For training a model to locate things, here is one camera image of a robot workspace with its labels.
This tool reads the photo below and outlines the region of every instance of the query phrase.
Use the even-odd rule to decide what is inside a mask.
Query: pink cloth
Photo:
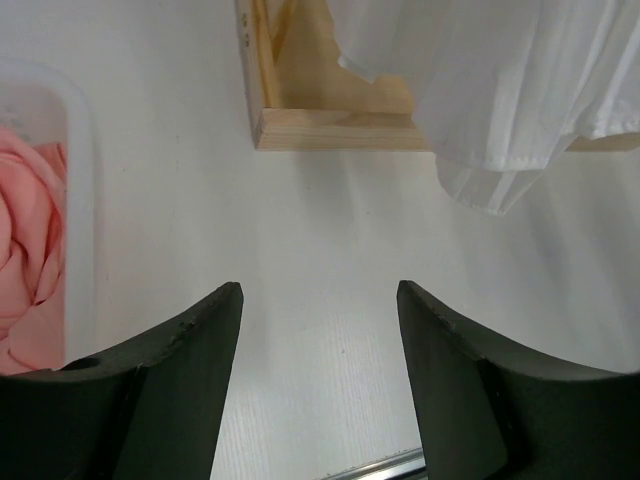
[[[66,160],[0,127],[0,374],[64,363]]]

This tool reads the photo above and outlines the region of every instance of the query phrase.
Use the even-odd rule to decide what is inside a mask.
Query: white tabletop
[[[640,368],[637,154],[567,156],[485,217],[429,154],[254,151],[238,48],[229,0],[0,6],[0,55],[92,106],[100,347],[242,283],[212,478],[311,480],[419,446],[401,279],[534,348]]]

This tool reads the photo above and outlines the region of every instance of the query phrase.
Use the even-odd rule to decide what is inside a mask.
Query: wooden shelf
[[[325,0],[236,0],[247,97],[261,150],[414,150],[429,146],[411,121],[403,80],[369,84],[337,64]],[[576,140],[573,151],[626,151],[640,134]]]

